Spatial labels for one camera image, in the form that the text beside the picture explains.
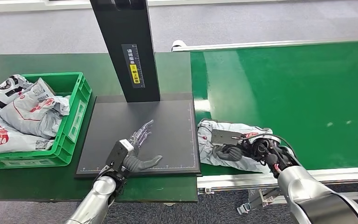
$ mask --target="black label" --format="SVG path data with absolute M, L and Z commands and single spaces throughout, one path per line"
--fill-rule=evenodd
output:
M 142 75 L 141 61 L 139 59 L 138 48 L 136 44 L 122 44 L 125 62 L 130 74 L 133 88 L 145 88 L 145 81 Z

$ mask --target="metal bracket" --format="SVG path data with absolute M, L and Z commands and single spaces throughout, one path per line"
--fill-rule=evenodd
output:
M 250 210 L 263 208 L 274 202 L 274 198 L 280 195 L 278 188 L 272 189 L 250 189 L 248 190 L 248 202 L 237 208 L 240 215 Z
M 203 194 L 207 194 L 207 195 L 210 195 L 210 194 L 214 194 L 215 192 L 212 191 L 212 188 L 199 188 L 198 189 L 198 195 L 203 195 Z

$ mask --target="humanoid robot hand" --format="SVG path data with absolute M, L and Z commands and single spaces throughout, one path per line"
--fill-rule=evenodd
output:
M 157 155 L 149 161 L 141 161 L 138 159 L 138 154 L 142 144 L 147 139 L 147 136 L 151 134 L 151 127 L 153 126 L 154 120 L 145 123 L 138 131 L 130 137 L 129 142 L 134 146 L 134 150 L 130 151 L 127 157 L 123 161 L 124 167 L 130 172 L 140 172 L 145 169 L 152 168 L 163 159 L 163 156 Z

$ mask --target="cable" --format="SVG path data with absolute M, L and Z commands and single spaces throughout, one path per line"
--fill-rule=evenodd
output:
M 253 135 L 253 136 L 250 136 L 250 137 L 247 137 L 247 138 L 241 138 L 241 139 L 238 139 L 238 140 L 248 140 L 248 139 L 252 139 L 252 138 L 259 137 L 259 136 L 264 136 L 264 135 L 274 136 L 274 137 L 279 138 L 280 140 L 282 140 L 284 143 L 286 143 L 286 145 L 287 145 L 287 146 L 291 149 L 291 151 L 293 152 L 294 156 L 297 158 L 297 155 L 296 155 L 296 153 L 294 152 L 293 147 L 288 143 L 288 141 L 286 141 L 284 138 L 282 138 L 281 136 L 276 135 L 276 134 L 263 133 L 263 134 Z
M 275 168 L 275 170 L 276 170 L 278 173 L 281 173 L 281 172 L 282 172 L 281 169 L 279 169 L 278 163 L 275 163 L 275 164 L 274 164 L 274 168 Z

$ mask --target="yellow label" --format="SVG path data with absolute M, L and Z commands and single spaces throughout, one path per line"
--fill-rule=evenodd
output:
M 130 70 L 131 70 L 132 79 L 134 80 L 134 83 L 135 84 L 141 83 L 141 81 L 139 80 L 137 65 L 136 64 L 130 64 Z

